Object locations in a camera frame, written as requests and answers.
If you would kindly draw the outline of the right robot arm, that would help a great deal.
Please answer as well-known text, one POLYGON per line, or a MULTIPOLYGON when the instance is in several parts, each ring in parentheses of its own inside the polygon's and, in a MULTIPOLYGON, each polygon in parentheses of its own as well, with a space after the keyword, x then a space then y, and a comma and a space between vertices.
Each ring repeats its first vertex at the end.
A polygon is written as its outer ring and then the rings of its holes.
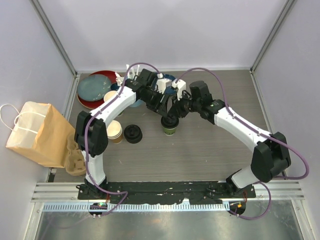
POLYGON ((252 152, 249 166, 242 168, 226 179, 226 193, 233 198, 243 193, 244 188, 256 182, 268 183, 291 165, 286 137, 276 132, 271 134, 260 129, 228 108, 221 99, 213 99, 207 84, 192 82, 190 91, 179 79, 172 82, 176 91, 169 110, 171 116, 184 118, 188 113, 198 113, 207 120, 235 136, 252 152))

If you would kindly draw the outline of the brown paper bag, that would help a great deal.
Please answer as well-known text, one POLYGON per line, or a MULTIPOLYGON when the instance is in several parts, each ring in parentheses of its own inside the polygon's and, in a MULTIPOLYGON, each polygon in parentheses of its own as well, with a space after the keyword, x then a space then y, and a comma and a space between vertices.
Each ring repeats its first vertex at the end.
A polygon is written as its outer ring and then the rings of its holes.
POLYGON ((75 128, 52 104, 25 102, 10 130, 6 148, 44 167, 65 167, 75 128))

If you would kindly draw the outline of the brown paper cup stack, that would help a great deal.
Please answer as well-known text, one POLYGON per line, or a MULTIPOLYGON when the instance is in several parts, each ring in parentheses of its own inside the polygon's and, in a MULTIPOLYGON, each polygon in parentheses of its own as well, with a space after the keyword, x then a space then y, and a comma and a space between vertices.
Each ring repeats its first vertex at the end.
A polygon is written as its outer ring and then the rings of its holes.
POLYGON ((119 144, 123 140, 123 129, 121 124, 113 120, 106 129, 107 137, 114 144, 119 144))

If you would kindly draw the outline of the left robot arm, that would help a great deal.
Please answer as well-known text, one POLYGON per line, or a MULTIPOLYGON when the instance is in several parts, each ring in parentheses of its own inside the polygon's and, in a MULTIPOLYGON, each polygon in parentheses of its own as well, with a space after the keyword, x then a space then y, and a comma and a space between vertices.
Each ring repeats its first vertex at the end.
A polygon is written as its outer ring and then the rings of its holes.
POLYGON ((143 69, 140 74, 122 77, 117 75, 119 89, 116 94, 91 112, 82 111, 77 116, 74 140, 85 160, 84 186, 93 198, 100 200, 107 192, 107 177, 103 169, 103 153, 109 140, 107 127, 127 107, 138 100, 146 107, 165 117, 169 95, 166 88, 171 80, 159 72, 143 69))

